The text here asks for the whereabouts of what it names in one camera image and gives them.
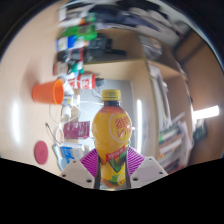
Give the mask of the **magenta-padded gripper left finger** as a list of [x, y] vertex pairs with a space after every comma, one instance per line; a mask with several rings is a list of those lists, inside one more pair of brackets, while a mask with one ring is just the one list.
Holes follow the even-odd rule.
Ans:
[[60, 176], [84, 188], [100, 188], [100, 161], [95, 149], [88, 152], [80, 160], [73, 159]]

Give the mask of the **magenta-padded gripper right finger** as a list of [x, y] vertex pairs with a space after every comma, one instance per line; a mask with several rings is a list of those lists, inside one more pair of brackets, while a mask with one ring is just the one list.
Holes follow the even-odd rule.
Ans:
[[127, 150], [126, 186], [140, 188], [167, 176], [167, 172], [153, 156], [145, 157], [134, 148]]

